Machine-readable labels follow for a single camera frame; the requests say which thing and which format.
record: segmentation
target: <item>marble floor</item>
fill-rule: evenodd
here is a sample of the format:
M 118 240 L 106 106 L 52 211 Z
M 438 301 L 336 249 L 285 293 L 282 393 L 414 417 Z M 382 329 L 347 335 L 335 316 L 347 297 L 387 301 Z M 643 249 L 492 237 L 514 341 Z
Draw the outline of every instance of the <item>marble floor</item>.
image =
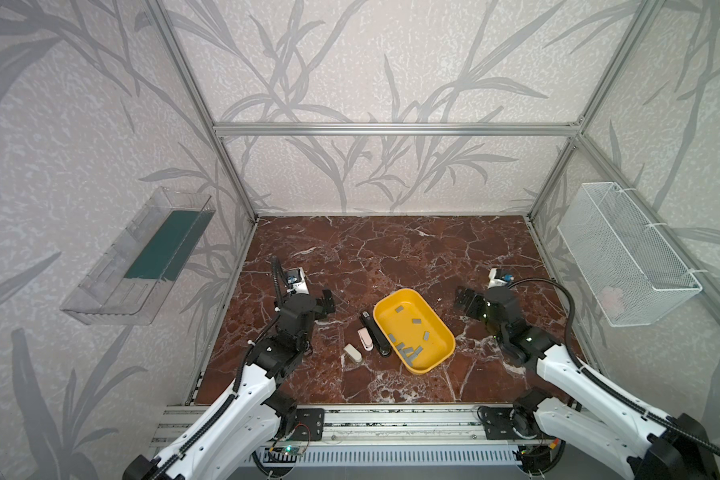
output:
M 532 372 L 512 366 L 484 325 L 453 308 L 457 286 L 480 288 L 492 266 L 521 279 L 547 271 L 521 216 L 265 217 L 253 238 L 210 363 L 196 397 L 210 404 L 234 379 L 246 348 L 271 314 L 274 293 L 269 257 L 284 268 L 301 266 L 312 292 L 333 291 L 336 313 L 317 322 L 314 353 L 281 387 L 300 403 L 512 402 L 530 386 Z M 389 293 L 421 293 L 456 337 L 456 351 L 418 376 L 395 354 L 365 352 L 358 338 L 360 312 Z M 552 286 L 517 287 L 529 322 L 562 339 L 565 312 Z M 364 355 L 356 365 L 343 355 L 351 343 Z

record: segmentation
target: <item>white wire mesh basket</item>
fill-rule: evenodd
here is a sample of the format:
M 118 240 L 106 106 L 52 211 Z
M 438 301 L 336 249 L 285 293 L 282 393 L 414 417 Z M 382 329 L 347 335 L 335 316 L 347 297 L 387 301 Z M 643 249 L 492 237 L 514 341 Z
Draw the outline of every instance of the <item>white wire mesh basket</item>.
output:
M 614 182 L 582 184 L 557 229 L 612 326 L 649 325 L 701 291 Z

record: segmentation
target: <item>clear plastic shelf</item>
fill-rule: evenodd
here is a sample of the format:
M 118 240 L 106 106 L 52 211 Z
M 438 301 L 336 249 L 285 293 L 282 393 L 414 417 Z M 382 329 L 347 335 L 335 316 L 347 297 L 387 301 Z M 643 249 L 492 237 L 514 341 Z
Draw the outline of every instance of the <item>clear plastic shelf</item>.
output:
M 159 187 L 61 310 L 86 325 L 149 325 L 215 212 L 208 194 Z

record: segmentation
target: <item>teal mat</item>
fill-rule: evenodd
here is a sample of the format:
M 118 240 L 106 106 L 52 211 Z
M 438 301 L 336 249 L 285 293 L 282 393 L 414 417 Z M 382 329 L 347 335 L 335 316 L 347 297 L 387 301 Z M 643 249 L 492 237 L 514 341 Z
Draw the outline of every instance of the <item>teal mat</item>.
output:
M 175 210 L 144 247 L 125 278 L 176 281 L 213 212 Z

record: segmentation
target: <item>leaf pattern wallpaper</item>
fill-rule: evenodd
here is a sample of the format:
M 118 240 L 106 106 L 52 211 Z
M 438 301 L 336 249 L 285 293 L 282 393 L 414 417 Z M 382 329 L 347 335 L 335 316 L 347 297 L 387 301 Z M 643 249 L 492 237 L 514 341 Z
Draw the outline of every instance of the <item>leaf pattern wallpaper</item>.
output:
M 637 3 L 165 2 L 212 115 L 225 122 L 573 121 Z M 506 214 L 528 211 L 563 142 L 226 144 L 264 214 Z
M 586 134 L 720 282 L 720 0 L 665 2 Z M 699 418 L 720 444 L 717 321 L 691 299 L 651 326 L 610 327 L 557 233 L 586 181 L 604 179 L 576 154 L 535 224 L 561 279 L 583 297 L 589 348 L 611 378 Z
M 62 313 L 158 186 L 217 212 L 153 324 Z M 183 401 L 250 231 L 143 5 L 0 0 L 0 479 L 119 478 Z

